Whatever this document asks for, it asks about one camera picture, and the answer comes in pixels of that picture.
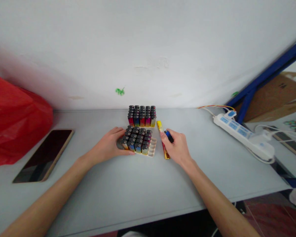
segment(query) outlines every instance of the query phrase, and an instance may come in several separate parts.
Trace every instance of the hand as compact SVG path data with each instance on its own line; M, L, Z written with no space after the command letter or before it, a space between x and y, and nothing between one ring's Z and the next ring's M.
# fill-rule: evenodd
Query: hand
M183 166L186 162L192 160L190 152L188 151L186 137L183 133L178 133L171 129L167 130L173 137L174 142L171 143L164 132L160 134L161 140L164 143L170 157L180 166Z
M117 140L124 135L126 131L121 127L115 127L105 134L101 140L89 151L84 157L92 166L109 160L120 155L134 155L135 152L130 150L121 150L116 146Z

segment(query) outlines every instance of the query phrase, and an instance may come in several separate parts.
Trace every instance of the green paint mark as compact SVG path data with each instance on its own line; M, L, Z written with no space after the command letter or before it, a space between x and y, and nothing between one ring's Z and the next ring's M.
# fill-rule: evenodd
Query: green paint mark
M122 90L121 90L121 89L118 89L118 88L116 88L115 92L116 92L118 95L122 96L122 95L124 95L124 94L125 94L124 88L123 88Z
M236 95L238 95L239 94L239 92L235 92L235 93L233 93L232 95L231 95L231 97L235 97Z

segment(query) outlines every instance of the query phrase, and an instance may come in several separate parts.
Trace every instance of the blue metal shelf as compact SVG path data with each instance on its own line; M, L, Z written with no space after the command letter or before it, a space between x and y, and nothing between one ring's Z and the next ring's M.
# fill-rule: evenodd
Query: blue metal shelf
M285 68L296 61L296 44L287 50L278 60L262 72L253 82L244 88L237 96L227 103L228 106L235 107L243 101L240 111L237 115L237 122L242 123L252 101L255 92L279 75Z

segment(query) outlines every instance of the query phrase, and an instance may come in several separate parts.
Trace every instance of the table surface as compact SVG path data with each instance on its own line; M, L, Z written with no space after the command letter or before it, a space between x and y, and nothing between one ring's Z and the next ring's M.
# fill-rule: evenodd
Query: table surface
M12 184L40 141L14 165L0 166L0 233L51 187L114 126L126 128L126 110L55 113L54 129L74 129L50 177ZM230 201L289 189L270 165L257 161L237 140L197 109L157 109L164 127L185 133L197 164ZM165 160L160 134L153 158L115 157L93 167L54 221L47 236L92 236L205 209L189 177Z
M246 125L252 131L254 130L254 127L259 124L267 126L276 126L278 129L284 131L293 131L288 125L284 124L285 121L290 120L296 121L296 112L285 117L279 118L275 121L246 123ZM258 127L257 131L261 131L262 129L263 127ZM287 135L296 141L296 138L290 136L289 133ZM275 156L277 162L286 170L287 173L289 173L293 177L296 177L296 155L289 149L287 149L284 145L282 145L280 142L278 142L275 138L272 138L270 144L275 148Z

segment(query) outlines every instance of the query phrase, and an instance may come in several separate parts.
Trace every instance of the phone screen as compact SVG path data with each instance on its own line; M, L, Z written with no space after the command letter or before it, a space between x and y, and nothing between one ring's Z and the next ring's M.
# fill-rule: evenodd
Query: phone screen
M72 130L53 130L26 163L13 183L42 181Z

